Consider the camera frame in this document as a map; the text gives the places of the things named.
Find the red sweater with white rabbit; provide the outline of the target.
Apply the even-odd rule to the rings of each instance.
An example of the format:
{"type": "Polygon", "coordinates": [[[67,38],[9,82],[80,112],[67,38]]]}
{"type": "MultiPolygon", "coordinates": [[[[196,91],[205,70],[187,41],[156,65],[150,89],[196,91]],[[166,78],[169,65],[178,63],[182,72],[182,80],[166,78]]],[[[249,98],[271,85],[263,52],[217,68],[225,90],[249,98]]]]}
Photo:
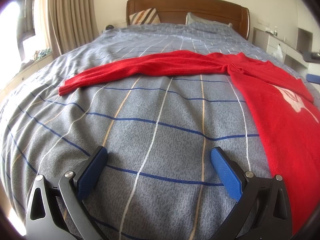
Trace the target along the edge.
{"type": "Polygon", "coordinates": [[[298,232],[319,203],[319,110],[303,81],[243,53],[158,53],[94,67],[65,81],[59,95],[131,75],[228,74],[253,116],[271,173],[284,177],[298,232]]]}

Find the white plastic bag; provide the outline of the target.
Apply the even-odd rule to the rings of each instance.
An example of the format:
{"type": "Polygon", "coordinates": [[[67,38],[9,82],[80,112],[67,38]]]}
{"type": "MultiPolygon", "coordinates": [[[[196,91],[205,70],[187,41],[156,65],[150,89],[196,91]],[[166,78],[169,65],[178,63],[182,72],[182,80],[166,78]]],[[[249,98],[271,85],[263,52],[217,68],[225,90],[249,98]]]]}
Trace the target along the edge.
{"type": "Polygon", "coordinates": [[[283,56],[283,51],[282,51],[282,48],[281,48],[281,45],[278,44],[277,45],[277,49],[276,51],[274,52],[274,57],[280,61],[280,62],[284,62],[284,56],[283,56]]]}

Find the plastic water bottle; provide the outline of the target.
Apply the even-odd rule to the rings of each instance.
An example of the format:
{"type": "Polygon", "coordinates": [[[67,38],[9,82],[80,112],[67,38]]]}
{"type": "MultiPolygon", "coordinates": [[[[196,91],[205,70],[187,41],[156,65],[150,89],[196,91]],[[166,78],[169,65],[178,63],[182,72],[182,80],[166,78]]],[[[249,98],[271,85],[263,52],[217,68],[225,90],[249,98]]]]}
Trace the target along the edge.
{"type": "Polygon", "coordinates": [[[278,36],[278,28],[276,26],[274,27],[274,36],[278,36]]]}

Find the white desk with drawers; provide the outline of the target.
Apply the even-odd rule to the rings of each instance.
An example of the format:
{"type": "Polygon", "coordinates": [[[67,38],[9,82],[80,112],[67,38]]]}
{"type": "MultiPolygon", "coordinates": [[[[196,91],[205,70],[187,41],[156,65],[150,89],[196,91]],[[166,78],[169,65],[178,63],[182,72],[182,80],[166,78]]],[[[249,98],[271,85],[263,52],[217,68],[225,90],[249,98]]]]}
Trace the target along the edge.
{"type": "Polygon", "coordinates": [[[307,74],[319,75],[319,63],[306,62],[303,59],[304,52],[311,52],[316,48],[313,45],[315,40],[314,33],[298,28],[296,45],[291,46],[285,39],[281,40],[265,31],[254,28],[252,43],[272,56],[274,56],[277,45],[280,44],[284,56],[283,63],[301,76],[306,77],[307,74]]]}

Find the grey plaid duvet cover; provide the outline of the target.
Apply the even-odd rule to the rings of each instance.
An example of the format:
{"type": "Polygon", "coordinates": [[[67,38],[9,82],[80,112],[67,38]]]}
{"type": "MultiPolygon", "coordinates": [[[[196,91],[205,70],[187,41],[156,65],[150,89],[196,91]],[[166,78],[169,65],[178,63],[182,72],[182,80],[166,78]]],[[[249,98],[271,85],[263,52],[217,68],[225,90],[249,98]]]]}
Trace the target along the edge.
{"type": "Polygon", "coordinates": [[[212,166],[215,147],[258,177],[280,175],[271,173],[253,116],[228,74],[135,74],[59,95],[85,70],[177,50],[269,61],[302,80],[319,110],[319,93],[306,79],[235,31],[175,24],[108,30],[34,73],[1,103],[1,182],[21,220],[37,175],[61,177],[98,146],[108,161],[84,205],[109,239],[216,233],[236,201],[212,166]]]}

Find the grey plaid pillow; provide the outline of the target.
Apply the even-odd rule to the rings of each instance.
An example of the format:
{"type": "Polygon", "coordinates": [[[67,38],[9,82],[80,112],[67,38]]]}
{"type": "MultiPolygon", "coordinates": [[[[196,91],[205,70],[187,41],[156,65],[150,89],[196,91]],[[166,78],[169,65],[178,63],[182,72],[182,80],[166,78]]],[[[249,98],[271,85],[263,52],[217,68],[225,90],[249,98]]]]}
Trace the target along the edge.
{"type": "Polygon", "coordinates": [[[206,20],[188,12],[185,19],[185,25],[192,27],[196,30],[206,31],[212,34],[231,34],[233,25],[231,23],[225,24],[217,21],[206,20]]]}

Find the brown wooden headboard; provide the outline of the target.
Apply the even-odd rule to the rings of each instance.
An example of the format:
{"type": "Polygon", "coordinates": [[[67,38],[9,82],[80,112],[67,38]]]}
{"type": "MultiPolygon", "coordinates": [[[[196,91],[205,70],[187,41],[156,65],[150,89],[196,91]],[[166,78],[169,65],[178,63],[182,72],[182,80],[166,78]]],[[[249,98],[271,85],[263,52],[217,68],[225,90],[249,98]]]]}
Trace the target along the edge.
{"type": "Polygon", "coordinates": [[[126,23],[130,15],[155,8],[162,23],[184,24],[187,13],[210,21],[231,23],[233,29],[244,39],[249,38],[249,9],[223,0],[128,0],[126,4],[126,23]]]}

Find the window sill clutter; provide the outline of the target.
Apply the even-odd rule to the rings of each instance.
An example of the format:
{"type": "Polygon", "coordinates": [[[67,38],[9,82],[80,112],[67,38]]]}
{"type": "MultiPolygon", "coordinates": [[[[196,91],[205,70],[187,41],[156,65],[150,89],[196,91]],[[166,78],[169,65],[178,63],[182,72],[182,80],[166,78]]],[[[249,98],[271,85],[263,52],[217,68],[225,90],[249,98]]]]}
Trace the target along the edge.
{"type": "Polygon", "coordinates": [[[26,59],[23,62],[25,64],[27,64],[29,62],[35,62],[35,61],[47,56],[51,52],[52,52],[52,50],[50,48],[46,48],[46,49],[43,49],[43,50],[37,50],[37,51],[35,51],[34,55],[31,58],[26,59]]]}

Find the striped brown cushion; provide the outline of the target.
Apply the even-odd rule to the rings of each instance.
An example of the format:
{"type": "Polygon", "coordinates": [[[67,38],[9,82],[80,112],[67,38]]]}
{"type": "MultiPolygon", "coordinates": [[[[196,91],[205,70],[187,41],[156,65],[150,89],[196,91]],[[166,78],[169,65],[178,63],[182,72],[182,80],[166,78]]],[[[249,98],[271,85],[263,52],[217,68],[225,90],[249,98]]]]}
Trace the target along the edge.
{"type": "Polygon", "coordinates": [[[160,24],[161,20],[159,18],[156,8],[149,8],[129,16],[129,25],[144,25],[144,24],[160,24]]]}

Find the beige curtain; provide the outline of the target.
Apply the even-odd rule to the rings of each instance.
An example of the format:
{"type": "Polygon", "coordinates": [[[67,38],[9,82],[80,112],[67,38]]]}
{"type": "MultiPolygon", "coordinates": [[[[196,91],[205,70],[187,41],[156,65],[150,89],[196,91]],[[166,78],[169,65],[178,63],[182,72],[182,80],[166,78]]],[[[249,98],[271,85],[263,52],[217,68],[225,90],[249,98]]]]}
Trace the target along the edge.
{"type": "Polygon", "coordinates": [[[47,0],[50,46],[57,58],[99,36],[93,0],[47,0]]]}

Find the white wall socket panel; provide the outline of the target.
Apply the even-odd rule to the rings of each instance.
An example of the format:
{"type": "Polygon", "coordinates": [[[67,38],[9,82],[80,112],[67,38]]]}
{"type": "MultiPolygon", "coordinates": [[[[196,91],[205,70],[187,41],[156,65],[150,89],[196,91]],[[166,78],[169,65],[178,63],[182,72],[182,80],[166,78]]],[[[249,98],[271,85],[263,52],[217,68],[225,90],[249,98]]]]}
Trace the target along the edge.
{"type": "Polygon", "coordinates": [[[264,25],[264,26],[266,26],[266,27],[269,27],[269,26],[270,26],[270,24],[269,24],[268,22],[261,21],[261,20],[259,20],[259,19],[257,19],[257,23],[260,24],[260,25],[264,25]]]}

